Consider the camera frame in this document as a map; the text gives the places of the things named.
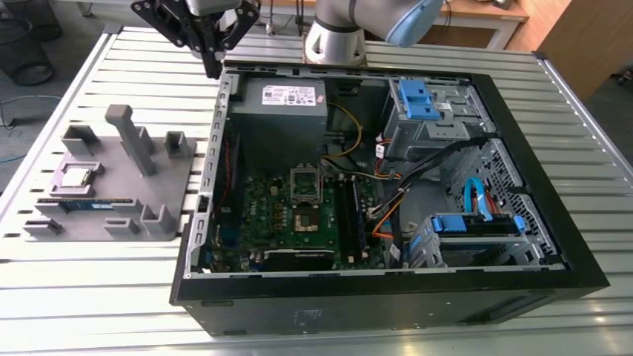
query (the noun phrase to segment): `green motherboard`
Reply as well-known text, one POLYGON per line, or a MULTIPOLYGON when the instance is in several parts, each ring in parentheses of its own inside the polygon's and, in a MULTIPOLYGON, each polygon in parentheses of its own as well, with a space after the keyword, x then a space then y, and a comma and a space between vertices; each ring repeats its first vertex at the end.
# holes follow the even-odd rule
POLYGON ((371 181, 357 176, 249 176, 237 244, 224 248, 224 268, 258 271, 262 253, 283 249, 331 251, 331 269, 383 268, 382 244, 370 241, 362 220, 374 200, 371 181), (297 202, 310 196, 315 203, 297 202))

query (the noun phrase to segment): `yellow wire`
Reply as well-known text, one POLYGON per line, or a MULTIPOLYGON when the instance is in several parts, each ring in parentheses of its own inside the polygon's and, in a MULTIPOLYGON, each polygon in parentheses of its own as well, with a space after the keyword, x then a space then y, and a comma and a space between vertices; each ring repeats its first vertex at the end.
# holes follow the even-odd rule
POLYGON ((362 126, 359 125, 358 119, 355 119, 355 116, 349 112, 349 110, 346 108, 343 108, 338 104, 334 104, 333 102, 327 103, 327 105, 337 107, 345 113, 345 115, 349 116, 349 118, 351 119, 351 121, 355 124, 355 128, 358 129, 358 135, 355 137, 355 142, 354 142, 354 145, 349 148, 349 150, 338 152, 337 154, 325 154, 323 155, 325 158, 335 158, 335 157, 346 156, 355 148, 358 148, 359 142, 362 140, 362 126))
POLYGON ((386 218, 389 218, 389 215, 393 213, 393 211, 395 210, 395 208, 397 208, 397 206, 399 205, 399 203, 402 202, 402 200, 405 200, 405 197, 402 197, 402 198, 397 201, 397 203, 393 205, 393 207, 389 209, 389 211, 386 211, 385 216, 381 218, 379 223, 375 225, 374 230, 371 231, 371 236, 375 235, 375 233, 378 232, 378 229, 379 229, 379 227, 382 226, 382 224, 385 223, 386 218))

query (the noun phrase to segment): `wooden desk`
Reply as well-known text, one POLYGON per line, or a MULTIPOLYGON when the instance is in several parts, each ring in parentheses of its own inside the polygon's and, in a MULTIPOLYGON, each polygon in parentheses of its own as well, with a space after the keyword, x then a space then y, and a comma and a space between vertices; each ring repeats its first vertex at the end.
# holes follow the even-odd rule
MULTIPOLYGON (((264 13, 269 11, 269 4, 269 0, 262 0, 264 13)), ((317 0, 303 0, 305 16, 314 16, 315 4, 317 0)), ((511 5, 509 10, 502 10, 489 2, 451 0, 450 9, 449 31, 443 30, 439 37, 449 14, 447 6, 443 5, 435 24, 419 43, 502 50, 518 24, 529 18, 527 13, 517 3, 511 5)), ((274 0, 273 12, 293 15, 295 13, 295 1, 274 0)))

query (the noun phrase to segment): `open computer tower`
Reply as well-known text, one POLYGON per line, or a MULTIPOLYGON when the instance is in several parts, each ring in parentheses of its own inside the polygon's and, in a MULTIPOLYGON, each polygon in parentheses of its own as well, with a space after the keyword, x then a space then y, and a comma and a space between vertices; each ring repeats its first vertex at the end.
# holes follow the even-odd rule
POLYGON ((170 302, 213 335, 499 323, 607 286, 489 76, 228 63, 170 302))

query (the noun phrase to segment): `floor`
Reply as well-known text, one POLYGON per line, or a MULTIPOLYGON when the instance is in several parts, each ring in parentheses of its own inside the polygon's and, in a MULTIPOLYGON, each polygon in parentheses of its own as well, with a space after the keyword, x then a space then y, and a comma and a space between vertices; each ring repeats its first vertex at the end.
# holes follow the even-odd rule
MULTIPOLYGON (((74 78, 78 68, 108 23, 128 26, 146 27, 144 21, 132 11, 120 5, 96 4, 93 16, 84 18, 74 3, 57 1, 53 3, 57 19, 64 35, 42 44, 48 57, 56 69, 52 81, 36 87, 17 87, 0 73, 0 102, 16 96, 50 95, 62 96, 68 85, 74 78)), ((289 16, 274 16, 278 27, 282 27, 289 16)), ((253 27, 252 32, 264 33, 262 27, 253 27)), ((297 35, 291 21, 281 31, 281 35, 297 35)), ((24 155, 44 126, 45 119, 56 106, 54 99, 25 99, 2 105, 2 114, 6 121, 16 121, 16 128, 10 131, 0 127, 0 192, 6 186, 20 160, 2 162, 6 159, 24 155)), ((623 156, 633 162, 633 120, 627 118, 633 113, 633 83, 619 87, 614 79, 609 79, 601 89, 586 102, 586 107, 611 137, 623 156)))

